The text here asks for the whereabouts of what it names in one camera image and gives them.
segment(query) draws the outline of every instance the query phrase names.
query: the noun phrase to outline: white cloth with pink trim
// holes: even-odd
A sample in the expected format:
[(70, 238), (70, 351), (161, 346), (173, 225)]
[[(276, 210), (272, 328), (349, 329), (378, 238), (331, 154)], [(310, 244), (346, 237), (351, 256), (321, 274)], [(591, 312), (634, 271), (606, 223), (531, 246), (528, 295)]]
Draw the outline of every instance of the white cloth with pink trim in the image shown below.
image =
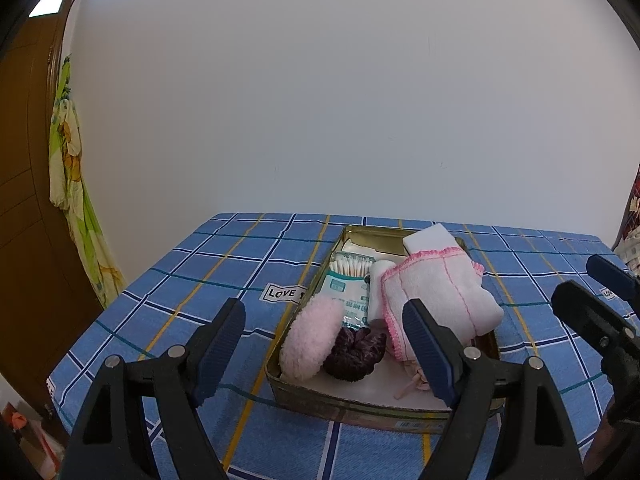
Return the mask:
[(383, 313), (399, 361), (415, 354), (402, 327), (402, 308), (419, 298), (439, 325), (449, 327), (467, 346), (476, 335), (497, 327), (504, 315), (494, 297), (482, 288), (484, 267), (460, 247), (420, 251), (387, 270), (380, 280)]

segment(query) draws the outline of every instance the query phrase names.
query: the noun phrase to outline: floral cloth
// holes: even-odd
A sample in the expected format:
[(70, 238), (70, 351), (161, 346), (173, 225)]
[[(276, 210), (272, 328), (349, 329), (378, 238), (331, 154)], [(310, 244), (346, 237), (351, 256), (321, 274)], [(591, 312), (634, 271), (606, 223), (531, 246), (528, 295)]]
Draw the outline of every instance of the floral cloth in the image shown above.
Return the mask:
[(102, 307), (106, 308), (124, 290), (124, 284), (82, 180), (80, 129), (76, 107), (71, 100), (69, 78), (67, 56), (60, 71), (49, 129), (49, 199), (64, 211), (84, 271)]

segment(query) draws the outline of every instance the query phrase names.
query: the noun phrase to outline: metal pin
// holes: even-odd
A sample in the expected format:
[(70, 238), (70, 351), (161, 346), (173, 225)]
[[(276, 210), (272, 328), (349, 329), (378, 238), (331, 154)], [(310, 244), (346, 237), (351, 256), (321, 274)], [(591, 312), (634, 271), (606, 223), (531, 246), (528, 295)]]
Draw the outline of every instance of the metal pin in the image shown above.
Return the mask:
[(107, 368), (115, 368), (119, 364), (120, 364), (120, 356), (117, 356), (117, 355), (110, 355), (104, 360), (104, 365)]
[(545, 362), (539, 357), (535, 357), (535, 356), (530, 357), (528, 362), (529, 362), (529, 366), (534, 370), (540, 370), (545, 367)]
[(476, 359), (479, 359), (480, 356), (482, 355), (482, 352), (479, 351), (475, 346), (466, 347), (464, 350), (464, 353), (466, 357), (468, 357), (469, 359), (472, 359), (473, 361), (475, 361)]
[(166, 353), (169, 357), (182, 357), (186, 349), (182, 345), (173, 345)]

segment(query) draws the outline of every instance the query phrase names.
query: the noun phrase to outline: tablecloth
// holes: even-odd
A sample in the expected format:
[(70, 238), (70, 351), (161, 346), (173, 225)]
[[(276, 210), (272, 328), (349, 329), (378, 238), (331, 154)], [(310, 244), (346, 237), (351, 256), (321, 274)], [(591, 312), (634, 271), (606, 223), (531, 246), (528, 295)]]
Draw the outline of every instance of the tablecloth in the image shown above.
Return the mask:
[[(416, 479), (436, 435), (368, 430), (281, 409), (262, 371), (292, 311), (268, 303), (268, 283), (308, 285), (346, 224), (422, 229), (431, 221), (317, 214), (219, 214), (127, 287), (86, 330), (49, 378), (56, 409), (71, 431), (100, 364), (160, 355), (213, 319), (226, 298), (240, 298), (246, 326), (216, 395), (198, 409), (210, 441), (233, 479)], [(584, 454), (612, 390), (600, 359), (553, 315), (556, 285), (575, 280), (635, 325), (630, 307), (586, 275), (591, 254), (621, 268), (599, 238), (474, 224), (444, 226), (463, 238), (485, 268), (482, 286), (505, 310), (496, 329), (501, 358), (538, 354), (561, 392)], [(163, 479), (177, 478), (153, 399), (144, 399), (152, 449)], [(470, 478), (484, 478), (500, 418), (489, 420)]]

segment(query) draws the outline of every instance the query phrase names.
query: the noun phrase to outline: brown door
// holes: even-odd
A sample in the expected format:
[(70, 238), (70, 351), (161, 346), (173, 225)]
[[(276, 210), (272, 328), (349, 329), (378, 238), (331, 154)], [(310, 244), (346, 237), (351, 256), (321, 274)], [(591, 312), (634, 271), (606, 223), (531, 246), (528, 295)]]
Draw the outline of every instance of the brown door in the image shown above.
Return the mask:
[(49, 202), (51, 58), (66, 3), (28, 18), (0, 60), (0, 374), (45, 417), (48, 375), (102, 311)]

